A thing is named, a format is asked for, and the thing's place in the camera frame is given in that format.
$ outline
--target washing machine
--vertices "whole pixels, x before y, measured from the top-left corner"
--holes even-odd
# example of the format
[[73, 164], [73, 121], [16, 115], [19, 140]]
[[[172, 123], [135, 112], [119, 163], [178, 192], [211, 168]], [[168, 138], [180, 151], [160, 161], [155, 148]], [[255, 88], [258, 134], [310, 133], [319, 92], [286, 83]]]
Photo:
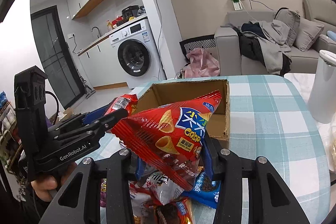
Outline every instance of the washing machine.
[[150, 81], [167, 79], [148, 19], [113, 33], [110, 42], [130, 89]]

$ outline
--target table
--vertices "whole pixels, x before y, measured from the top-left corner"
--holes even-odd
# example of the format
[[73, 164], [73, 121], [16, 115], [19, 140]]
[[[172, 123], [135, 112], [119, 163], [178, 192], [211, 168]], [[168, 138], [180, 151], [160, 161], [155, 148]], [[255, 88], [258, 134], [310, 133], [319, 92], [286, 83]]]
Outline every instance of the table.
[[[315, 80], [315, 74], [314, 73], [287, 73], [285, 74], [285, 78], [290, 80], [293, 85], [296, 87], [300, 95], [302, 96], [304, 102], [307, 104], [309, 100], [309, 96], [311, 93], [311, 90], [313, 88], [314, 80]], [[334, 116], [331, 123], [324, 124], [316, 121], [314, 119], [317, 129], [319, 130], [319, 134], [321, 136], [325, 154], [327, 155], [327, 161], [329, 170], [331, 172], [335, 172], [335, 168], [333, 165], [333, 159], [330, 153], [330, 134], [331, 131], [336, 131], [336, 115]]]
[[[289, 80], [274, 75], [173, 79], [162, 82], [212, 79], [227, 79], [230, 83], [230, 149], [240, 157], [268, 158], [290, 187], [310, 223], [321, 223], [329, 213], [330, 206], [328, 163], [314, 119], [295, 86]], [[137, 87], [132, 93], [140, 97], [153, 83], [158, 82]], [[102, 147], [89, 156], [99, 160], [112, 155], [114, 150], [119, 149], [110, 144], [114, 139], [117, 138], [113, 138], [113, 135], [102, 138]], [[214, 210], [197, 206], [197, 210], [194, 210], [196, 223], [212, 223]], [[246, 224], [248, 185], [245, 179], [242, 213], [241, 222]]]

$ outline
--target yellow flavor label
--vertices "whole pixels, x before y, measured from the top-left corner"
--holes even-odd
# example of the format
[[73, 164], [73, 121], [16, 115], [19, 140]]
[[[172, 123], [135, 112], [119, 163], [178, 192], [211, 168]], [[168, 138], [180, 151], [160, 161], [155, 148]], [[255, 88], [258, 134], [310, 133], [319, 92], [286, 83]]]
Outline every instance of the yellow flavor label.
[[188, 140], [186, 140], [185, 138], [181, 137], [179, 142], [177, 143], [176, 145], [177, 147], [181, 147], [182, 149], [190, 152], [193, 147], [194, 147], [194, 144], [189, 142]]

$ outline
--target human hand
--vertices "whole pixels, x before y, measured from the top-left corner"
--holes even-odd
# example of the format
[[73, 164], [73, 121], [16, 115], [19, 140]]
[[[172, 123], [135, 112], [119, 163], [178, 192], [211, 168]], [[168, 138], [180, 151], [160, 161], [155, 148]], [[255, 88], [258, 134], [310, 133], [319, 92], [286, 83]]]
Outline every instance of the human hand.
[[[77, 164], [75, 162], [68, 166], [67, 171], [61, 177], [61, 185], [63, 185], [70, 174], [75, 170]], [[31, 186], [36, 192], [36, 195], [45, 202], [50, 202], [53, 198], [49, 194], [49, 190], [56, 189], [57, 181], [53, 176], [41, 175], [37, 180], [31, 182]]]

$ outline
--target faucet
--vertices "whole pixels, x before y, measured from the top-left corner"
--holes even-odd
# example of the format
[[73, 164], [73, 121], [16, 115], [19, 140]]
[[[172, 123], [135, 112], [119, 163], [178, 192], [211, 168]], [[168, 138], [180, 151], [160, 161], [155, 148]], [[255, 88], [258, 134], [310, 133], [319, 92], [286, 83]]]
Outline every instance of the faucet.
[[94, 27], [92, 28], [91, 32], [93, 32], [93, 29], [94, 29], [94, 28], [96, 28], [96, 29], [98, 30], [98, 33], [99, 33], [98, 38], [101, 37], [101, 33], [100, 33], [100, 30], [99, 30], [98, 27], [94, 26]]

